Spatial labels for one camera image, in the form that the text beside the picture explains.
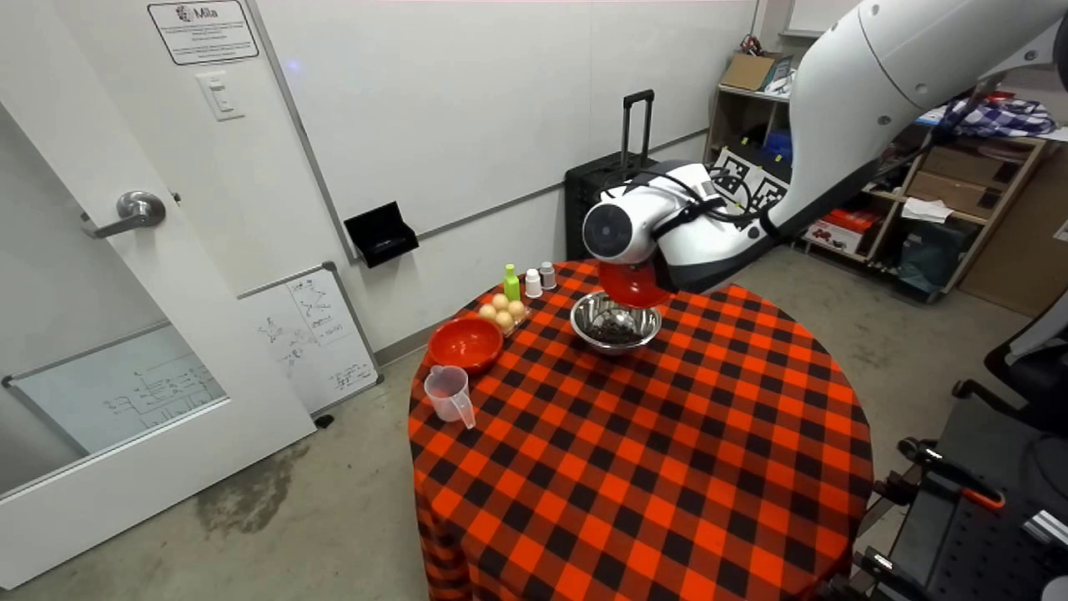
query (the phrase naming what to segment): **black suitcase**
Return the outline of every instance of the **black suitcase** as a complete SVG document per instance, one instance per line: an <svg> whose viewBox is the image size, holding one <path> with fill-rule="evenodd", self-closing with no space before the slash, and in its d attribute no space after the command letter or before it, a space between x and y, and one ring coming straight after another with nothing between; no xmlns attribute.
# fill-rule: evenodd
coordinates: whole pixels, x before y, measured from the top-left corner
<svg viewBox="0 0 1068 601"><path fill-rule="evenodd" d="M642 155L630 155L630 111L645 105L645 140ZM648 136L654 120L654 92L642 92L625 97L625 146L606 155L594 165L579 165L565 175L565 231L566 231L566 261L591 257L579 245L579 220L600 202L600 190L635 180L637 175L649 172L654 161L648 159Z"/></svg>

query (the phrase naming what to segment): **door lever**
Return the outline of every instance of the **door lever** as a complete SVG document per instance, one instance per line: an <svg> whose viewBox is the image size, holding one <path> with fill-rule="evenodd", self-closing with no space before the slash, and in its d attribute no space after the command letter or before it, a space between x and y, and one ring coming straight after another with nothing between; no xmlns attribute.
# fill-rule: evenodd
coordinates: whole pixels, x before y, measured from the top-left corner
<svg viewBox="0 0 1068 601"><path fill-rule="evenodd" d="M113 220L105 226L93 226L93 220L83 216L88 234L89 239L113 239L113 234L138 231L138 226L158 226L167 220L167 205L158 194L131 190L118 202L118 215L119 215L119 220Z"/></svg>

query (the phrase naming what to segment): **small bottle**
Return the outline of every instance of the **small bottle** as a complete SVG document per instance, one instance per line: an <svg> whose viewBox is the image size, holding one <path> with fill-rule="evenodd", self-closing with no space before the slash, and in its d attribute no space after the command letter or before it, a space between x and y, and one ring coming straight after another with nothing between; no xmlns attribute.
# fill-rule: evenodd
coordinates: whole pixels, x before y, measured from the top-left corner
<svg viewBox="0 0 1068 601"><path fill-rule="evenodd" d="M550 261L545 261L538 275L539 275L539 292L558 292L558 270Z"/></svg>
<svg viewBox="0 0 1068 601"><path fill-rule="evenodd" d="M515 263L504 269L504 299L519 301L519 275L515 270Z"/></svg>
<svg viewBox="0 0 1068 601"><path fill-rule="evenodd" d="M533 301L539 299L539 275L530 269L528 278L525 278L525 299Z"/></svg>

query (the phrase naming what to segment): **metal bowl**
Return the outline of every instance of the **metal bowl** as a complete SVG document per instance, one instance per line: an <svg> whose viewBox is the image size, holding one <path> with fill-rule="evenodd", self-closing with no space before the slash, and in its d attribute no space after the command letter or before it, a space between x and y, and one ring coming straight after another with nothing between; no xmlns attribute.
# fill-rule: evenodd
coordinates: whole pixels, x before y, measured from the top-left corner
<svg viewBox="0 0 1068 601"><path fill-rule="evenodd" d="M571 330L596 356L627 356L648 348L660 336L660 314L619 308L605 293L583 293L571 304Z"/></svg>

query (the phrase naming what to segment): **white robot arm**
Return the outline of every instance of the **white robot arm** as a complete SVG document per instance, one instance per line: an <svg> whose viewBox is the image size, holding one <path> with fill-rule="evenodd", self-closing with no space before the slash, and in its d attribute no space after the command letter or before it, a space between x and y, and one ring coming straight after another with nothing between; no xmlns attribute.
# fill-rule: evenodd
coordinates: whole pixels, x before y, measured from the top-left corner
<svg viewBox="0 0 1068 601"><path fill-rule="evenodd" d="M1061 61L1068 0L862 0L800 61L790 81L790 190L738 216L702 165L605 196L583 245L605 263L665 255L672 284L705 292L812 220L817 202L871 165L916 113L982 76Z"/></svg>

